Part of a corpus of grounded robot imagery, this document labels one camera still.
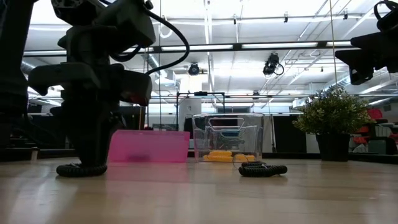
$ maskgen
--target ceiling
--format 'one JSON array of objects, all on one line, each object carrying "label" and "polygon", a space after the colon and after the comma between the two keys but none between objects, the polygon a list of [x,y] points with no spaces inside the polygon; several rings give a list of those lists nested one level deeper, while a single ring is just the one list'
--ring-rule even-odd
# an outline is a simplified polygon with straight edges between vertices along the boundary
[{"label": "ceiling", "polygon": [[[376,18],[372,13],[378,0],[153,0],[152,12],[165,16],[187,38],[190,45],[234,44],[253,42],[296,42],[319,40],[349,40],[359,35],[377,32]],[[348,18],[343,19],[344,11]],[[381,6],[379,12],[389,10]],[[330,20],[333,14],[333,31]],[[288,22],[284,23],[287,13]],[[205,19],[211,27],[206,26]],[[58,39],[65,35],[69,25],[58,19],[50,1],[35,3],[26,50],[60,50]],[[159,34],[159,24],[154,21],[156,43],[153,46],[182,45],[172,33],[167,38]],[[169,33],[162,28],[162,35]],[[278,53],[285,73],[265,77],[264,62],[271,53]],[[311,94],[315,88],[326,88],[348,76],[348,67],[334,58],[333,50],[262,50],[240,52],[192,52],[184,62],[172,67],[177,80],[187,78],[187,68],[198,63],[206,72],[198,82],[203,91],[223,91],[231,95],[246,95],[259,90],[263,94]],[[181,53],[154,54],[159,65],[165,65],[182,56]],[[30,57],[24,59],[32,65],[65,62],[65,57]],[[125,62],[128,70],[146,71],[140,56]],[[208,71],[213,78],[208,78]],[[390,93],[395,91],[395,74],[376,72],[375,78],[361,86],[348,85],[350,93]],[[176,94],[176,86],[160,83],[160,94]],[[286,101],[275,99],[274,102]]]}]

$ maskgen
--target black coiled cable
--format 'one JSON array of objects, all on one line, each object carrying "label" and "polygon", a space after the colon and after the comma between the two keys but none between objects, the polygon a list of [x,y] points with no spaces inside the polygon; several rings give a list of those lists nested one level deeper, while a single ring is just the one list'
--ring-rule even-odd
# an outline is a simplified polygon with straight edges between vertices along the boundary
[{"label": "black coiled cable", "polygon": [[238,170],[244,177],[272,177],[287,173],[286,166],[266,165],[264,162],[243,162]]}]

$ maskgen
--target pink container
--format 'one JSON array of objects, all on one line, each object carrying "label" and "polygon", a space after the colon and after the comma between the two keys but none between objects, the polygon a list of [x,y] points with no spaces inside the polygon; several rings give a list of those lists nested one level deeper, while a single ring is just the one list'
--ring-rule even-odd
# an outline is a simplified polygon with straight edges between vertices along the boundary
[{"label": "pink container", "polygon": [[109,146],[110,162],[185,162],[189,132],[117,130]]}]

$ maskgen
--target transparent bin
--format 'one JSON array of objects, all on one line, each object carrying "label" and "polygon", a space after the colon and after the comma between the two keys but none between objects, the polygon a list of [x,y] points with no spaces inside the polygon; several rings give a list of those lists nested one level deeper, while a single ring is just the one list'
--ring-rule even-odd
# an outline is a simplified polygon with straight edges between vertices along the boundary
[{"label": "transparent bin", "polygon": [[196,161],[261,160],[263,116],[256,113],[193,115]]}]

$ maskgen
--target green plant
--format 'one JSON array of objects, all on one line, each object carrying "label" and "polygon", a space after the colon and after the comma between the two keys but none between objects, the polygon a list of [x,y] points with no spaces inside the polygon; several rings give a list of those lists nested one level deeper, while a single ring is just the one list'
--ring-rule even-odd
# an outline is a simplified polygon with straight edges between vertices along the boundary
[{"label": "green plant", "polygon": [[310,134],[351,134],[364,124],[374,122],[366,111],[367,104],[344,89],[318,90],[298,109],[303,114],[293,124]]}]

